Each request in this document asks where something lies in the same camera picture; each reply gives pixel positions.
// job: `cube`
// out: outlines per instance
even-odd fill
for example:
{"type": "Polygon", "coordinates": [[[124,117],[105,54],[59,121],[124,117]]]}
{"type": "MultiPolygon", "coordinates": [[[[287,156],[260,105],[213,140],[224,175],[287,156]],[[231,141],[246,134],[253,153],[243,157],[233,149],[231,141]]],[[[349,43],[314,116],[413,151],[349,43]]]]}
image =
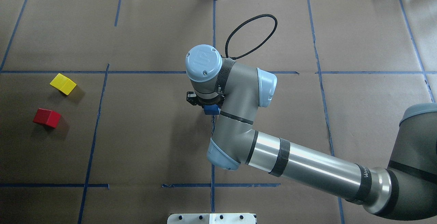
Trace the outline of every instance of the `cube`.
{"type": "Polygon", "coordinates": [[[58,89],[65,95],[69,95],[70,92],[75,88],[76,83],[74,83],[72,80],[70,80],[63,74],[58,73],[55,79],[53,79],[53,81],[50,82],[50,85],[52,85],[54,88],[58,89]]]}
{"type": "Polygon", "coordinates": [[[58,126],[58,122],[60,118],[61,115],[59,113],[54,112],[53,110],[38,109],[35,118],[33,118],[33,122],[41,125],[46,125],[52,128],[56,128],[56,126],[58,126]]]}

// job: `yellow cube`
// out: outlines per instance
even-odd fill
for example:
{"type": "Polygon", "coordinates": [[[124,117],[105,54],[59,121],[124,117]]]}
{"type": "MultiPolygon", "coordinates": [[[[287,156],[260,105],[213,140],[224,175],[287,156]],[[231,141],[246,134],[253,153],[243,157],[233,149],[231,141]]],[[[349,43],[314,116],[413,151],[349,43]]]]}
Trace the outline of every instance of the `yellow cube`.
{"type": "Polygon", "coordinates": [[[59,73],[56,75],[55,79],[50,82],[50,85],[63,92],[65,95],[69,95],[70,92],[75,88],[76,83],[59,73]]]}

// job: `metal bracket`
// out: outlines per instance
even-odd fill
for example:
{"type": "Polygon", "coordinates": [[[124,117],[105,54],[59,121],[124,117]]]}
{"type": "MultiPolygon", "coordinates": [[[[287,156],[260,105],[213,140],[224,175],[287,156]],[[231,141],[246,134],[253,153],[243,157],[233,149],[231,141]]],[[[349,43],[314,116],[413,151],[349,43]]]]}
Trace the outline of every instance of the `metal bracket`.
{"type": "Polygon", "coordinates": [[[251,213],[199,213],[172,214],[167,224],[256,224],[256,214],[251,213]]]}

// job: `blue block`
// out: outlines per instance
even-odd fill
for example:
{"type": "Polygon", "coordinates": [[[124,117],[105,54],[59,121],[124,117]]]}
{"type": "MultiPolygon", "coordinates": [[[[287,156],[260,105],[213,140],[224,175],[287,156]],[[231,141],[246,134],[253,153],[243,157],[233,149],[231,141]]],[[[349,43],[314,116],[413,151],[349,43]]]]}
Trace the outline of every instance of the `blue block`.
{"type": "Polygon", "coordinates": [[[220,115],[220,108],[216,104],[213,106],[203,106],[203,111],[205,115],[220,115]]]}

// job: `silver metal tube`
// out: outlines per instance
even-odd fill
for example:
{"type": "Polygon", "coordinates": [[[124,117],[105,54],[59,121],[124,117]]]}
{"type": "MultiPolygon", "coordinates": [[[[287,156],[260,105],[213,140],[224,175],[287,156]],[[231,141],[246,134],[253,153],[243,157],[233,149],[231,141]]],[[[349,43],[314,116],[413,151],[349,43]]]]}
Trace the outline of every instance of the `silver metal tube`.
{"type": "MultiPolygon", "coordinates": [[[[354,199],[362,179],[358,165],[295,143],[289,144],[290,154],[282,177],[344,199],[354,199]]],[[[249,165],[271,172],[279,149],[279,138],[259,132],[249,165]]]]}

